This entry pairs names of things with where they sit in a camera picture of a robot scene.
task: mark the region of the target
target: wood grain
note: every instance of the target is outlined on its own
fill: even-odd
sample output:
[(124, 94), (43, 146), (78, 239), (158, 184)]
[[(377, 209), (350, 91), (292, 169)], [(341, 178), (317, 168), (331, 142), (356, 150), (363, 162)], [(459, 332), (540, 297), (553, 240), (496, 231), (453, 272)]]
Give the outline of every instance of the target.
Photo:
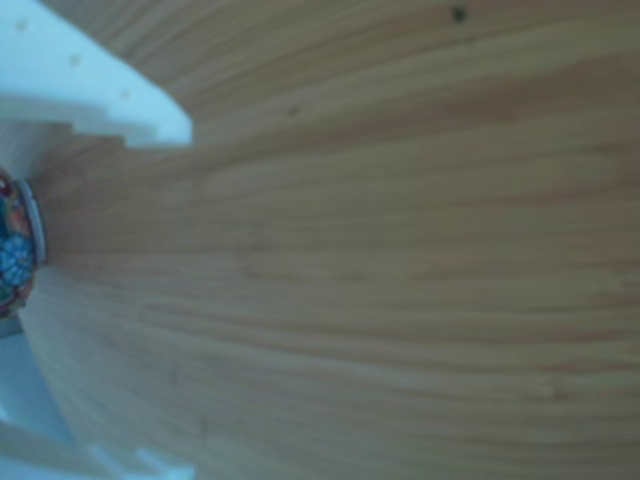
[(85, 442), (212, 478), (636, 479), (640, 2), (49, 2), (193, 115), (64, 137), (24, 314)]

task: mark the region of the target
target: metal rim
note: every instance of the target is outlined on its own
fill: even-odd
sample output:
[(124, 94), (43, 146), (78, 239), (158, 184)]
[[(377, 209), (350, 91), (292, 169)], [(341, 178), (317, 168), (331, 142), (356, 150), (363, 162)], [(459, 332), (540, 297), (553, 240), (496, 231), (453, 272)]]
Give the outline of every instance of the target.
[(31, 223), (31, 231), (36, 250), (36, 262), (38, 267), (44, 265), (47, 261), (47, 239), (44, 233), (44, 225), (40, 216), (40, 208), (29, 182), (26, 180), (16, 180), (16, 184), (20, 189), (22, 200), (29, 215), (29, 223)]

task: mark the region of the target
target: blue flower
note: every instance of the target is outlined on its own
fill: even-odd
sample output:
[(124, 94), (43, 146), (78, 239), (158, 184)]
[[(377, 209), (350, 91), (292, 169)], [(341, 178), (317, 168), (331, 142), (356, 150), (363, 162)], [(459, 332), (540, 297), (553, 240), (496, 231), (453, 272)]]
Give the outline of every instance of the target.
[(7, 238), (0, 247), (0, 269), (4, 281), (19, 287), (33, 275), (33, 252), (31, 241), (19, 233)]

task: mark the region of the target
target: colorful decorative object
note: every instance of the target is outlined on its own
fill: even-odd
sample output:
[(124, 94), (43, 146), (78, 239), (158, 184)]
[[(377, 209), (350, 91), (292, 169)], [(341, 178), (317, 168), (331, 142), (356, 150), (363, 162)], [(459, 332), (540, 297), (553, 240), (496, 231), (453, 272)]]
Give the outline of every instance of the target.
[(15, 315), (23, 307), (33, 288), (33, 276), (40, 263), (30, 214), (36, 218), (36, 230), (43, 234), (26, 182), (14, 181), (0, 169), (0, 320)]

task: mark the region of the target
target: dark spot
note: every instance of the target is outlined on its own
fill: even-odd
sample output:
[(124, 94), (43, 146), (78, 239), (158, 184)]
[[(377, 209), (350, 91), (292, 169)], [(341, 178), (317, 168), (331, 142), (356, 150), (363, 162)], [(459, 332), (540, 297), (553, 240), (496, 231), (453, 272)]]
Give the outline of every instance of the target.
[(202, 439), (207, 439), (209, 437), (209, 420), (207, 420), (206, 417), (198, 417), (198, 433)]
[(77, 67), (82, 63), (82, 57), (78, 54), (71, 55), (71, 57), (69, 58), (69, 63), (72, 67)]
[(24, 18), (19, 20), (18, 23), (16, 23), (16, 30), (18, 30), (19, 32), (26, 32), (28, 29), (29, 29), (29, 22)]
[(456, 23), (464, 23), (467, 20), (467, 7), (464, 5), (454, 5), (451, 7), (451, 16)]
[(172, 362), (169, 370), (169, 381), (172, 385), (180, 384), (180, 366), (178, 362)]

